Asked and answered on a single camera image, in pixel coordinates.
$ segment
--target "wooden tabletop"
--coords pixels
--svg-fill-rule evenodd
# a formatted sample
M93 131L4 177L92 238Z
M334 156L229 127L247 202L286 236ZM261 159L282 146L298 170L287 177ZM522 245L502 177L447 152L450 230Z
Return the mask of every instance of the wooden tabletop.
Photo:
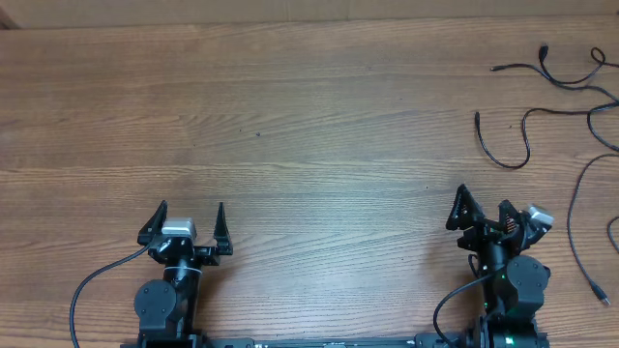
M604 307L566 235L575 180L607 153L582 116L529 107L607 102L559 90L619 62L619 17L468 18L0 32L0 346L68 347L76 286L136 250L162 199L209 242L225 203L233 256L207 269L196 326L212 337L402 336L433 332L432 312L470 281L467 252L445 230L459 184L496 205L538 203L554 228L526 253L552 269L538 313L552 347L614 347L619 255L605 225L619 213L619 160L594 164L574 213L575 243L617 304ZM619 93L619 70L595 84ZM617 112L595 116L619 143ZM133 296L162 276L148 256L100 275L77 303L82 347L135 340ZM440 323L482 312L478 290Z

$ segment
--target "cable connector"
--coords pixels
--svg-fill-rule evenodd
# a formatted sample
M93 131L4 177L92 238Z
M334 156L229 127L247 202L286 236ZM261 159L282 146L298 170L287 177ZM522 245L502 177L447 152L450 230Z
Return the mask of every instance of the cable connector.
M602 301L603 304L610 305L610 299L608 298L604 290L602 290L600 285L596 284L595 282L592 282L591 290L593 290L593 293L596 294L596 297L598 297L598 300Z

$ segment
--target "wood grain surface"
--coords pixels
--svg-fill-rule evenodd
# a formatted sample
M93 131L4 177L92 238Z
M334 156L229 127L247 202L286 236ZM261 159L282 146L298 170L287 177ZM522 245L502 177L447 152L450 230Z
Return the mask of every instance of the wood grain surface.
M550 209L552 231L526 253L552 269L538 322L553 347L614 347L617 305L579 272L566 213L584 164L608 152L581 116L534 115L531 162L483 154L482 113L498 158L524 157L522 113L589 108L530 71L589 72L589 49L619 61L619 18L504 17L228 24L0 33L0 346L68 347L75 287L138 249L162 199L208 242L225 202L235 246L208 269L197 326L212 337L399 336L431 332L447 293L471 280L444 223L459 184L486 212L510 199ZM619 93L619 71L595 84ZM595 116L619 142L617 113ZM605 234L619 212L619 160L587 173L575 242L619 303L619 255ZM139 257L86 286L82 347L136 338L133 296L162 266ZM460 330L477 290L441 312Z

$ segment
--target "wall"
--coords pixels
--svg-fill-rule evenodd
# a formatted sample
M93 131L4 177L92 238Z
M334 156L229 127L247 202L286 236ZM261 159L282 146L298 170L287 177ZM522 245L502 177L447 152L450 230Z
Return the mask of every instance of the wall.
M616 0L0 0L10 28L497 15L611 15Z

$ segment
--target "cable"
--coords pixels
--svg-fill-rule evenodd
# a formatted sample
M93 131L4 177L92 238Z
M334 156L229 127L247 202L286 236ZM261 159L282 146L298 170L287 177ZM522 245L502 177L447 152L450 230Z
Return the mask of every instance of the cable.
M570 202L570 208L568 209L568 223L567 224L568 224L568 239L570 240L570 247L572 248L572 253L574 254L574 259L576 260L576 263L578 264L580 270L582 271L582 274L587 278L587 281L589 281L589 285L591 286L591 290L596 294L596 297L598 297L598 299L600 301L602 301L605 305L610 305L610 300L608 299L608 296L606 295L604 290L602 290L602 287L600 287L593 280L593 278L591 278L591 276L587 273L587 271L584 269L584 266L582 265L582 262L580 261L580 256L578 256L578 252L576 252L576 247L575 247L575 244L574 244L574 238L572 236L572 211L574 210L574 205L575 205L575 202L576 202L576 198L578 197L578 191L580 190L580 182L582 181L582 178L584 177L584 173L587 171L589 166L591 166L591 164L593 164L596 160L607 158L607 157L619 158L619 155L617 155L617 154L603 154L603 155L599 155L599 156L595 157L594 159L589 160L589 162L584 166L584 168L580 172L580 175L578 176L578 180L576 180L576 186L574 188L574 194L572 196L572 201ZM619 217L615 217L614 219L612 219L608 223L608 227L607 227L608 236L610 237L610 240L612 241L612 243L615 246L615 248L617 249L617 251L619 251L619 248L617 248L617 245L614 243L614 239L612 238L612 233L610 232L610 225L612 224L612 222L614 222L614 220L616 220L618 218Z
M600 56L602 57L602 59L598 58L596 56L596 52L600 54ZM526 158L523 162L521 162L520 164L505 164L501 161L499 161L498 159L496 159L489 151L489 149L487 148L484 139L482 138L482 131L481 131L481 121L480 121L480 113L476 112L475 113L475 129L477 131L477 136L479 137L480 140L480 144L482 145L482 148L484 149L484 152L486 153L486 155L496 164L498 164L499 166L506 168L506 169L520 169L523 166L525 166L530 158L531 158L531 146L529 144L529 139L527 137L526 134L526 118L532 113L532 112L536 112L536 111L542 111L545 113L549 113L549 114L554 114L554 115L586 115L587 116L587 127L589 128L589 130L591 131L591 133L593 134L593 136L598 139L598 141L600 141L602 144L604 144L607 148L613 150L613 151L618 151L619 152L619 146L613 145L610 142L606 141L604 138L602 138L598 132L595 130L595 128L593 127L593 123L591 120L591 116L594 113L597 112L602 112L602 111L607 111L610 109L613 109L617 106L619 106L619 99L617 97L615 97L614 95L612 95L610 92L608 92L606 89L599 87L599 86L591 86L591 85L584 85L584 86L569 86L570 84L577 84L580 82L584 82L587 79L593 77L598 70L603 67L603 66L609 66L609 67L613 67L613 68L619 68L618 64L611 64L611 63L607 63L606 62L606 55L602 52L601 49L597 48L597 47L593 47L591 48L591 57L593 58L594 61L596 61L598 63L598 67L596 67L593 71L591 71L589 74L587 74L585 77L575 80L575 81L560 81L557 80L556 78L554 78L552 76L552 74L548 71L548 69L545 67L544 64L544 60L546 58L548 54L548 46L547 45L543 45L542 47L540 47L540 51L539 51L539 58L540 58L540 66L542 67L541 69L537 68L536 66L533 66L531 64L522 64L522 63L516 63L516 64L509 64L509 65L503 65L503 66L496 66L496 67L492 67L490 70L492 72L499 72L499 71L503 71L506 69L513 69L513 68L525 68L525 69L531 69L537 73L539 73L543 78L545 78L546 80L548 80L550 83L552 83L554 86L565 89L565 90L569 90L569 91L584 91L584 90L592 90L592 91L596 91L599 93L602 93L604 95L606 95L607 97L611 98L613 100L613 102L610 103L606 103L603 105L599 105L596 106L588 111L570 111L570 110L552 110L552 109L548 109L548 108L542 108L542 107L535 107L535 108L531 108L529 110L526 111L526 113L524 114L524 116L522 117L522 121L520 122L520 130L522 131L522 139L524 140L524 146L526 148Z
M440 303L438 303L438 305L436 306L436 309L434 310L434 316L432 318L432 324L434 324L434 329L436 330L436 333L441 336L441 338L445 341L445 343L447 343L451 348L457 348L456 344L450 340L449 338L447 338L447 336L445 336L445 334L441 331L441 329L438 327L438 312L441 310L441 307L453 296L466 291L470 288L472 288L473 286L477 285L477 284L481 284L483 282L485 282L486 280L492 278L496 273L491 273L489 275L484 275L481 278L477 278L473 281L471 281L470 283L466 284L466 285L462 285L460 286L458 289L452 291L451 293L449 293L449 295L447 295L443 300L441 300Z
M475 257L475 259L478 259L476 254L468 254L468 266L471 268L471 271L473 271L473 276L475 276L475 278L478 278L480 277L480 274L479 272L477 272L475 265L473 265L473 257Z
M610 226L612 226L612 223L616 221L617 219L619 219L619 217L614 217L611 221L608 222L608 226L606 227L606 232L608 233L608 238L610 239L612 246L615 247L615 250L617 250L617 252L619 252L619 246L615 242L615 238L612 236L612 230L610 229Z
M536 112L536 111L543 111L543 112L554 114L554 115L589 115L591 112L590 110L589 111L558 111L558 110L551 110L551 109L547 109L543 107L534 107L532 109L529 109L527 112L524 113L524 116L522 117L522 121L520 121L520 129L522 130L522 139L524 140L524 147L526 148L526 158L524 159L523 162L521 162L520 164L516 164L516 165L502 163L490 153L490 150L487 148L486 143L484 142L484 139L482 138L480 113L476 112L475 113L475 130L477 131L477 136L480 139L480 144L482 145L484 152L493 162L495 162L496 164L506 169L520 169L523 166L525 166L526 163L529 162L529 160L531 159L531 145L529 144L529 138L526 135L526 118L529 117L531 113Z
M137 256L141 255L142 253L144 253L144 251L146 251L149 248L149 246L145 246L142 249L140 249L139 251L137 251L136 253L129 255L127 257L125 257L122 260L118 260L114 263L111 263L105 267L102 267L96 271L94 271L92 274L90 274L89 276L87 276L84 280L82 280L82 282L79 284L79 286L77 286L77 290L75 290L75 294L74 294L74 298L71 301L71 308L69 309L69 330L71 332L71 341L74 343L74 348L79 348L79 343L77 342L77 337L75 336L75 322L74 322L74 315L75 315L75 304L77 303L77 297L79 296L79 293L81 292L81 290L84 288L84 286L86 286L86 284L92 280L95 276L98 276L100 274L102 274L103 272L113 269L116 266L122 265L127 261L131 261L134 258L136 258Z

